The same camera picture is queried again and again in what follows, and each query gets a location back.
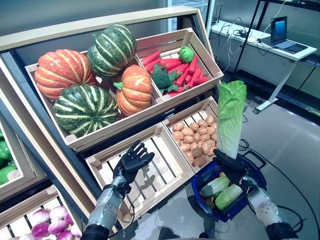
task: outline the black robotic glove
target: black robotic glove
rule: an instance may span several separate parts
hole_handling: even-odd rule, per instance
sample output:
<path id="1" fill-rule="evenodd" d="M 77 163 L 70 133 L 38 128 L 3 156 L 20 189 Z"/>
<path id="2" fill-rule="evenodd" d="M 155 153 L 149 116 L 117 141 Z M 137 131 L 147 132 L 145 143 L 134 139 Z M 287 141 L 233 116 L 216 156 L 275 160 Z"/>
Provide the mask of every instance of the black robotic glove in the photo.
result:
<path id="1" fill-rule="evenodd" d="M 155 156 L 153 152 L 148 153 L 145 144 L 140 142 L 140 140 L 137 140 L 128 149 L 113 170 L 113 178 L 124 177 L 126 179 L 126 182 L 117 188 L 117 191 L 123 197 L 130 192 L 129 184 L 135 180 L 139 169 L 148 165 Z"/>
<path id="2" fill-rule="evenodd" d="M 215 155 L 213 160 L 220 163 L 222 172 L 231 182 L 238 185 L 240 179 L 247 173 L 245 163 L 238 157 L 233 159 L 227 156 L 217 148 L 213 152 Z"/>

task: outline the desk leg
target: desk leg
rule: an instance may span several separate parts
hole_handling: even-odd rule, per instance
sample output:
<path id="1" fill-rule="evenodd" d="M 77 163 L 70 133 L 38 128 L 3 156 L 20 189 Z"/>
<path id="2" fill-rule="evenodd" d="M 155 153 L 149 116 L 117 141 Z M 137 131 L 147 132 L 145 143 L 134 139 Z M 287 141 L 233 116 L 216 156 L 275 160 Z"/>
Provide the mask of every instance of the desk leg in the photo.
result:
<path id="1" fill-rule="evenodd" d="M 278 93 L 280 92 L 280 90 L 282 89 L 282 87 L 285 85 L 286 81 L 288 80 L 288 78 L 290 77 L 290 75 L 292 74 L 292 72 L 294 71 L 296 65 L 297 65 L 298 61 L 294 61 L 292 64 L 290 64 L 284 78 L 281 80 L 281 82 L 279 82 L 279 84 L 276 86 L 275 90 L 273 91 L 272 95 L 270 96 L 270 98 L 265 101 L 264 103 L 262 103 L 261 105 L 257 106 L 254 110 L 253 113 L 258 114 L 260 113 L 262 110 L 264 110 L 265 108 L 267 108 L 268 106 L 270 106 L 271 104 L 273 104 L 275 101 L 277 101 L 278 99 L 276 98 L 276 96 L 278 95 Z"/>

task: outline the basket handle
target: basket handle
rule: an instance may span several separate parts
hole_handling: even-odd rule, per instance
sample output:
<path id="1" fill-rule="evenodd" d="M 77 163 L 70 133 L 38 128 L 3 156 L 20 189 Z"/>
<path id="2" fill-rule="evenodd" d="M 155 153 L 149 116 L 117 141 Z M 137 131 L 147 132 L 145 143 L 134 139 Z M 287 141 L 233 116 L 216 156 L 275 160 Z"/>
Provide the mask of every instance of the basket handle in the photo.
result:
<path id="1" fill-rule="evenodd" d="M 243 154 L 242 156 L 246 156 L 247 154 L 252 154 L 253 156 L 256 157 L 256 159 L 258 159 L 262 165 L 260 167 L 258 167 L 259 170 L 261 170 L 265 165 L 267 165 L 266 161 L 256 152 L 248 150 L 245 154 Z"/>

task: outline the orange pumpkin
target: orange pumpkin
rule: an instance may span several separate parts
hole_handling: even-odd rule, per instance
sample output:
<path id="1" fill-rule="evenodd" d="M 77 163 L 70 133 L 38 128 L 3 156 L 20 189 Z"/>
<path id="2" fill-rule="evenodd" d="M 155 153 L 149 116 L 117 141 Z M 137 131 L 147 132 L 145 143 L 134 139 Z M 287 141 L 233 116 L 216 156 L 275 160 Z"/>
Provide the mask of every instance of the orange pumpkin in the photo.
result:
<path id="1" fill-rule="evenodd" d="M 150 106 L 151 76 L 145 69 L 131 65 L 123 72 L 121 82 L 113 85 L 118 88 L 116 102 L 124 115 L 136 114 Z"/>
<path id="2" fill-rule="evenodd" d="M 78 51 L 50 51 L 41 56 L 38 63 L 34 78 L 37 87 L 48 99 L 56 100 L 62 89 L 72 85 L 97 84 L 87 57 Z"/>

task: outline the red onion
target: red onion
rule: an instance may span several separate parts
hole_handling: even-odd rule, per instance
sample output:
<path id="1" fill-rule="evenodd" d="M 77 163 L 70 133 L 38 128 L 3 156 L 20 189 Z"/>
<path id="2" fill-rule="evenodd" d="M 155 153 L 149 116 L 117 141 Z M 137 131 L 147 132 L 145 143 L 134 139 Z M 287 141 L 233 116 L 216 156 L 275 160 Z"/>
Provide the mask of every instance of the red onion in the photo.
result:
<path id="1" fill-rule="evenodd" d="M 71 232 L 67 230 L 59 233 L 56 240 L 72 240 L 73 238 L 74 236 L 72 236 Z"/>
<path id="2" fill-rule="evenodd" d="M 57 235 L 66 230 L 67 223 L 65 220 L 53 220 L 49 225 L 48 232 Z"/>
<path id="3" fill-rule="evenodd" d="M 34 237 L 35 239 L 42 239 L 44 237 L 47 237 L 49 235 L 48 227 L 49 223 L 47 222 L 42 222 L 38 223 L 37 225 L 34 225 L 31 229 L 32 237 Z"/>
<path id="4" fill-rule="evenodd" d="M 67 212 L 64 216 L 64 220 L 66 221 L 67 224 L 73 225 L 74 221 L 72 221 L 70 214 Z"/>
<path id="5" fill-rule="evenodd" d="M 77 225 L 73 225 L 70 229 L 71 234 L 75 237 L 80 237 L 81 236 L 81 231 L 79 230 Z"/>
<path id="6" fill-rule="evenodd" d="M 36 239 L 34 239 L 34 237 L 31 236 L 30 234 L 25 234 L 19 237 L 19 240 L 36 240 Z"/>
<path id="7" fill-rule="evenodd" d="M 65 206 L 57 206 L 50 211 L 50 218 L 52 220 L 64 219 L 67 213 Z"/>
<path id="8" fill-rule="evenodd" d="M 40 209 L 32 214 L 32 217 L 37 223 L 44 223 L 49 220 L 50 211 L 47 209 Z"/>

